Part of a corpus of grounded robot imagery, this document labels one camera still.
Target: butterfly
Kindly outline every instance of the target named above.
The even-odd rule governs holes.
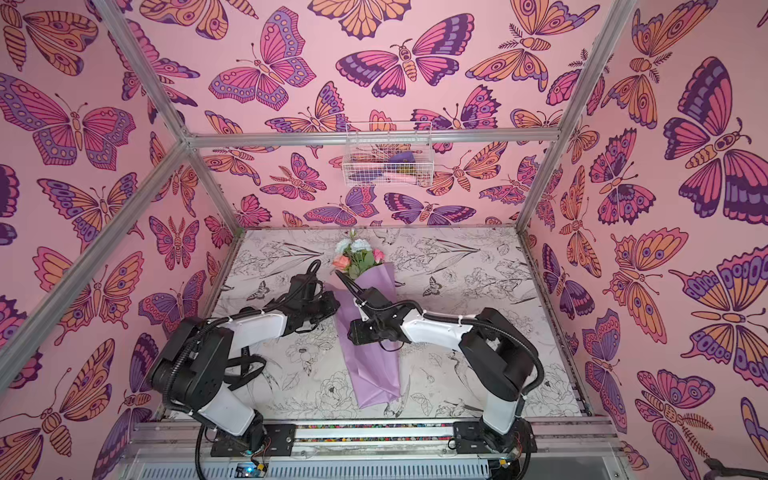
[[[259,190],[265,194],[270,195],[283,195],[285,198],[293,199],[301,197],[302,200],[315,200],[315,196],[312,195],[318,190],[325,190],[326,185],[317,180],[320,176],[317,170],[309,167],[306,164],[304,157],[297,153],[293,153],[290,156],[290,167],[293,170],[294,178],[286,167],[278,165],[278,168],[283,171],[285,177],[275,177],[270,175],[270,178],[278,182],[290,182],[288,184],[272,184],[261,187]]]
[[[443,117],[441,114],[425,110],[423,108],[417,108],[411,115],[411,121],[418,122],[416,124],[417,130],[427,130],[432,125],[434,130],[458,130],[462,128],[496,128],[496,109],[501,107],[502,104],[498,103],[495,98],[491,96],[493,90],[487,88],[484,85],[480,85],[467,97],[467,101],[464,102],[462,107],[462,113],[458,114],[458,104],[456,104],[456,116],[451,115],[443,108],[448,117]],[[432,148],[439,154],[453,148],[453,143],[432,144]]]
[[[165,158],[165,148],[163,148],[163,144],[154,132],[150,133],[149,158],[152,160],[152,165],[154,167],[159,165]],[[184,208],[187,209],[187,212],[189,212],[192,217],[196,217],[197,214],[194,213],[194,209],[192,208],[192,200],[194,200],[194,188],[197,186],[198,181],[199,179],[197,178],[194,169],[190,165],[187,165],[186,167],[182,165],[174,170],[172,175],[160,188],[160,192],[155,195],[152,201],[158,202],[163,200],[169,190],[173,192],[174,196],[181,192],[181,201],[184,203]]]
[[[41,429],[48,435],[48,441],[56,453],[72,457],[72,435],[64,420],[86,422],[99,416],[107,408],[112,397],[112,384],[107,383],[107,379],[113,358],[114,340],[106,339],[96,347],[75,376],[57,412],[54,411],[54,389],[53,403],[40,415],[14,415],[40,419],[41,426],[0,437],[0,478],[32,478],[43,453],[44,439],[40,433]],[[72,368],[68,368],[61,379],[71,371]]]
[[[80,74],[85,64],[77,54],[96,39],[96,22],[74,12],[53,10],[22,15],[16,9],[18,3],[2,7],[2,18],[7,23],[3,28],[5,48],[16,68],[22,71],[27,61],[27,41],[21,30],[26,25],[29,38],[49,64],[67,75]]]
[[[67,257],[47,247],[38,247],[38,254],[32,261],[38,267],[35,276],[40,279],[40,288],[46,292],[50,292],[72,267],[72,262]],[[64,332],[54,341],[54,345],[61,345],[67,333],[89,325],[96,316],[101,317],[105,323],[120,322],[123,328],[127,329],[128,325],[123,316],[131,306],[131,294],[139,282],[143,264],[141,252],[134,252],[125,257],[104,281],[109,267],[105,265],[101,279],[92,280],[92,283],[87,284],[59,320],[58,324]]]
[[[157,354],[157,344],[152,336],[149,333],[139,335],[131,354],[131,367],[128,371],[131,394],[125,396],[126,392],[123,392],[124,399],[118,408],[118,413],[120,413],[123,405],[127,408],[114,422],[107,438],[104,439],[104,444],[96,458],[93,480],[107,478],[114,467],[118,466],[126,447],[128,447],[134,425],[152,418],[152,410],[142,405],[147,405],[152,400],[152,396],[147,393],[151,387],[145,377],[157,358]]]
[[[413,197],[403,194],[384,194],[384,203],[393,212],[392,218],[402,220],[403,223],[410,225],[418,220],[423,222],[427,220],[427,225],[450,225],[451,222],[458,223],[467,220],[474,215],[477,210],[459,205],[448,205],[435,208],[434,204],[422,204]]]
[[[511,3],[525,33],[538,36],[558,35],[574,30],[592,18],[600,9],[600,5],[592,5],[580,15],[576,15],[571,14],[562,2],[555,2],[551,6],[549,0],[535,0],[535,2],[511,0]],[[509,31],[518,40],[506,41],[498,46],[500,49],[521,45],[531,51],[544,51],[551,47],[551,44],[543,38],[523,38],[523,32],[515,24],[509,24]],[[466,76],[484,81],[499,81],[510,75],[512,80],[534,78],[538,80],[538,90],[544,91],[547,89],[549,79],[547,67],[543,61],[525,48],[515,48],[487,58],[467,70]]]
[[[566,280],[568,274],[560,266],[552,248],[546,243],[541,248],[543,277],[550,295],[560,296],[560,311],[573,320],[574,315],[587,315],[594,310],[594,300],[587,290],[573,280]]]
[[[261,283],[259,284],[259,288],[258,288],[258,289],[257,289],[255,292],[251,293],[251,294],[250,294],[250,295],[249,295],[249,296],[246,298],[246,300],[247,300],[247,301],[249,301],[249,302],[250,302],[251,300],[254,300],[254,299],[258,299],[258,300],[264,300],[264,297],[265,297],[265,296],[266,296],[266,295],[267,295],[269,292],[270,292],[270,288],[269,288],[269,287],[266,285],[266,281],[264,281],[264,280],[261,280]]]
[[[259,206],[259,199],[254,194],[240,199],[240,208],[242,210],[235,207],[235,218],[242,228],[258,227],[259,223],[272,218],[269,210]]]
[[[342,31],[363,40],[374,37],[381,22],[402,20],[411,0],[312,0],[307,8],[325,18],[342,17]]]
[[[300,115],[304,115],[306,118],[281,117],[267,120],[264,123],[281,134],[358,131],[358,128],[347,123],[348,120],[346,115],[342,113],[343,110],[344,103],[342,103],[341,96],[336,92],[333,82],[329,81],[323,85],[323,88],[320,89],[320,93],[317,95],[314,115],[310,113],[310,108],[307,107],[307,114],[299,112]]]
[[[692,154],[685,168],[702,166],[680,186],[678,194],[694,202],[699,217],[714,215],[720,203],[725,163],[725,198],[723,215],[731,220],[768,224],[768,162],[744,150],[731,148],[741,137],[752,140],[739,130],[723,135],[730,120],[730,77],[725,65],[709,57],[694,71],[688,81],[677,110],[703,125],[704,129],[684,118],[671,118],[664,125],[667,151],[664,158],[673,160]],[[710,135],[719,137],[710,143]],[[720,152],[726,151],[722,162]]]
[[[619,442],[619,446],[621,447],[621,451],[624,452],[624,454],[627,456],[627,459],[629,460],[629,466],[635,471],[638,470],[645,470],[648,468],[648,460],[645,459],[640,453],[634,449],[634,447],[628,443],[626,443],[624,440]]]
[[[18,177],[13,168],[0,164],[0,217],[16,214],[18,202]],[[10,245],[17,237],[16,229],[8,223],[0,223],[0,247]]]
[[[741,399],[741,419],[744,421],[746,434],[750,437],[757,451],[768,462],[768,430],[760,425],[755,407],[747,397]]]
[[[590,245],[587,237],[581,232],[586,230],[592,235],[592,241],[596,241],[594,234],[584,227],[584,222],[579,219],[578,214],[581,210],[581,199],[584,198],[584,165],[581,165],[576,174],[574,180],[571,182],[571,187],[568,191],[563,193],[560,199],[560,211],[571,222],[565,227],[560,229],[560,235],[568,235],[573,232],[571,239],[568,241],[567,257],[568,262],[573,265],[581,265],[592,276],[600,278],[603,274],[603,269],[600,267],[600,261],[597,254],[594,252],[592,245]],[[587,208],[584,207],[584,215],[587,214]]]
[[[227,3],[237,8],[239,12],[258,20],[258,15],[247,0],[227,0]],[[205,5],[208,9],[203,14]],[[139,12],[150,20],[160,23],[172,23],[184,27],[191,26],[197,20],[195,32],[209,40],[221,40],[227,34],[229,22],[227,13],[220,0],[194,0],[193,2],[179,3],[173,0],[144,0],[139,6]]]
[[[146,296],[139,303],[139,315],[146,316],[151,325],[161,324],[165,338],[179,326],[182,319],[197,315],[197,302],[203,296],[205,270],[193,273],[180,292],[171,289],[170,293],[158,292]]]
[[[405,40],[398,48],[398,54],[383,50],[358,51],[341,58],[336,70],[361,87],[368,87],[379,79],[371,92],[374,97],[384,98],[388,94],[402,97],[406,94],[406,77],[416,81],[417,71],[422,72],[428,84],[436,87],[446,75],[458,71],[458,61],[437,55],[461,55],[472,38],[475,17],[462,13],[448,17],[433,25],[408,49]]]
[[[578,350],[578,337],[574,333],[573,335],[568,335],[568,333],[565,333],[565,340],[568,342],[568,349],[571,351],[571,355],[576,355],[576,352]]]
[[[752,323],[747,320],[748,317],[763,315],[766,309],[748,316],[741,313],[752,306],[768,286],[764,271],[768,271],[768,245],[762,249],[756,248],[752,253],[742,253],[730,260],[723,260],[717,266],[720,277],[712,270],[693,272],[690,275],[670,270],[670,273],[683,281],[683,293],[720,312],[693,312],[691,315],[715,322],[725,321],[694,332],[690,336],[693,347],[688,353],[681,355],[683,358],[703,355],[707,360],[727,364],[733,357],[734,372],[745,380],[768,389],[768,372],[764,367],[768,361],[768,344],[744,325]]]
[[[626,305],[634,322],[643,329],[643,333],[650,335],[654,342],[667,343],[667,332],[661,313],[642,284],[648,286],[646,279],[649,276],[661,276],[646,272],[674,257],[685,245],[688,234],[681,232],[679,228],[662,228],[642,235],[639,240],[630,235],[619,241],[613,234],[611,239],[616,243],[614,252],[619,271],[614,273],[610,288],[603,290],[603,294],[613,293],[619,306]],[[650,286],[648,288],[659,294]]]
[[[146,57],[149,61],[152,70],[157,75],[157,79],[162,84],[163,90],[165,91],[165,94],[168,96],[168,98],[170,98],[170,101],[176,104],[184,104],[190,105],[191,107],[196,107],[197,102],[195,100],[186,96],[175,88],[168,86],[174,84],[174,81],[168,77],[197,78],[200,77],[200,73],[192,70],[189,67],[185,67],[177,61],[173,61],[168,58],[160,58],[160,52],[157,51],[149,38],[147,38],[144,30],[141,29],[141,25],[139,25],[137,22],[134,22],[133,20],[127,20],[127,22],[131,33],[136,39],[136,42],[141,47],[141,52],[144,53],[144,57]],[[123,100],[131,100],[139,90],[141,90],[141,96],[145,96],[147,92],[144,90],[144,86],[141,84],[141,81],[136,75],[136,72],[131,66],[131,63],[125,57],[123,51],[118,46],[111,33],[109,33],[109,38],[112,40],[112,45],[114,45],[114,49],[117,51],[118,56],[120,57],[120,61],[123,63],[123,67],[125,67],[126,70],[126,72],[123,74]],[[147,113],[149,114],[150,123],[153,124],[154,119],[157,117],[157,107],[154,105],[154,102],[151,98],[147,98]]]
[[[505,141],[495,141],[490,143],[472,157],[464,168],[461,168],[462,160],[464,159],[464,155],[462,155],[458,160],[458,166],[452,168],[453,172],[434,173],[432,187],[427,189],[427,193],[436,196],[447,194],[451,191],[451,187],[453,187],[454,178],[464,190],[469,192],[470,185],[467,176],[478,178],[480,180],[487,180],[498,175],[498,172],[502,170],[502,166],[497,165],[497,163],[501,160],[502,154],[506,148],[507,142]]]
[[[629,118],[638,124],[655,128],[657,123],[657,107],[654,89],[645,77],[648,72],[654,83],[659,83],[659,74],[655,67],[664,63],[672,52],[664,53],[672,45],[699,24],[717,5],[713,0],[692,0],[679,4],[664,19],[659,14],[647,24],[640,23],[640,9],[634,12],[632,18],[632,43],[644,57],[633,58],[629,68],[638,73],[627,77],[611,87],[603,98],[601,107],[615,99],[619,108],[629,106]]]
[[[424,290],[422,296],[439,295],[441,288],[442,285],[435,280],[435,277],[431,276],[429,277],[429,287],[427,290]]]
[[[688,427],[707,430],[714,428],[703,416],[696,413],[681,415],[676,409],[692,409],[702,405],[714,395],[715,385],[695,375],[681,379],[663,369],[658,371],[657,379],[651,372],[645,371],[638,372],[637,379],[650,391],[642,391],[647,402],[635,399],[634,405],[646,422],[654,423],[651,429],[654,438],[674,457],[683,477],[687,480],[700,480],[696,462],[690,454],[686,439],[699,455],[704,458],[710,456]],[[678,424],[683,429],[685,439],[680,436],[674,424]]]
[[[518,165],[517,180],[512,180],[511,177],[508,177],[509,185],[486,188],[480,192],[480,198],[490,198],[491,202],[501,200],[503,204],[507,205],[523,203],[525,201],[525,193],[530,191],[538,171],[538,164],[535,162],[535,159],[536,155],[523,157]]]
[[[509,118],[512,120],[512,124],[516,128],[554,128],[560,124],[560,120],[563,118],[562,110],[556,111],[549,117],[543,111],[537,111],[537,113],[541,114],[541,116],[544,117],[544,120],[541,120],[535,114],[532,114],[530,111],[523,110],[522,108],[514,109],[512,113],[509,114]],[[527,140],[519,141],[518,145],[525,145],[527,143]]]
[[[72,165],[84,147],[94,167],[117,170],[118,147],[128,143],[136,128],[131,114],[114,107],[95,108],[81,119],[78,112],[86,104],[78,111],[67,106],[67,115],[49,96],[11,75],[0,73],[0,92],[5,120],[34,132],[46,165]]]
[[[281,85],[304,87],[315,74],[301,55],[304,39],[299,34],[299,16],[286,7],[278,8],[261,29],[259,50],[253,67],[236,67],[221,72],[208,90],[216,98],[234,98],[241,104],[256,98],[273,110],[288,102],[288,92]]]
[[[587,150],[591,150],[600,141],[600,134],[594,130],[585,130],[589,125],[579,125],[571,132],[571,137],[568,138],[568,148],[565,152],[571,152],[571,163],[576,164],[581,160],[581,154]]]
[[[200,230],[200,221],[195,220],[190,223],[187,229],[184,229],[186,220],[182,217],[178,230],[173,217],[168,217],[168,227],[156,217],[149,216],[149,226],[152,233],[157,237],[157,252],[165,255],[165,266],[169,270],[174,269],[174,265],[184,264],[184,268],[190,266],[192,257],[190,256],[195,249],[195,236]]]
[[[81,241],[80,253],[96,239],[104,226],[112,221],[125,202],[136,193],[136,174],[131,172],[124,175],[109,190],[106,199],[103,198],[105,187],[101,188],[102,195],[91,188],[97,198],[86,194],[83,190],[59,180],[50,178],[38,179],[38,185],[43,193],[58,210],[58,214],[67,220],[72,220],[73,230]]]
[[[592,183],[608,182],[600,189],[601,194],[608,194],[598,207],[598,220],[602,223],[611,225],[621,218],[631,225],[640,214],[648,212],[656,201],[656,197],[647,188],[622,184],[623,181],[637,176],[623,176],[634,163],[627,165],[636,137],[637,130],[634,128],[624,129],[620,137],[611,137],[605,147],[605,153],[600,154],[589,169]]]
[[[232,243],[234,238],[232,231],[220,217],[216,218],[213,215],[205,217],[205,226],[210,230],[210,239],[214,247],[221,248],[225,243],[227,245]]]
[[[379,211],[373,206],[376,194],[373,193],[373,187],[352,187],[349,189],[344,203],[339,198],[338,206],[319,207],[304,214],[304,218],[309,221],[320,223],[335,223],[341,227],[351,227],[357,225],[357,218],[370,218],[378,215]]]
[[[621,399],[616,380],[611,375],[615,367],[611,365],[611,360],[616,356],[621,341],[618,313],[608,309],[604,317],[598,318],[593,329],[583,329],[581,335],[584,349],[593,357],[584,364],[587,383],[600,393],[603,408],[613,419],[616,430],[627,433],[627,408]]]

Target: purple cloth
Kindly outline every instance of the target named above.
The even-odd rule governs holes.
[[[355,282],[361,288],[375,287],[387,299],[395,302],[395,268],[391,263],[375,266],[366,270]],[[388,403],[400,397],[400,357],[398,352],[386,352],[378,343],[355,346],[347,338],[349,323],[360,318],[360,311],[355,306],[352,294],[333,274],[326,283],[327,290],[333,290],[341,303],[336,312],[336,331],[344,353],[344,363],[352,379],[357,405],[361,409],[379,403]],[[388,350],[396,349],[399,344],[388,340],[382,342]]]

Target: metal vent grille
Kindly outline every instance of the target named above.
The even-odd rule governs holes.
[[[340,480],[487,478],[488,463],[476,458],[467,460],[280,462],[270,466],[268,476],[296,480],[308,478],[337,478]]]

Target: wire basket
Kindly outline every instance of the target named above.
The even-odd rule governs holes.
[[[342,159],[344,183],[357,185],[432,186],[435,152],[432,149],[432,124],[412,121],[349,122]],[[376,136],[369,133],[376,131]]]

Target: light blue flower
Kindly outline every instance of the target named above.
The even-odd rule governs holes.
[[[371,250],[371,244],[368,243],[368,240],[359,238],[352,242],[352,252],[359,252],[362,250]]]
[[[339,242],[336,244],[336,255],[341,255],[344,253],[344,250],[346,250],[350,243],[352,243],[352,241],[349,238],[339,240]]]

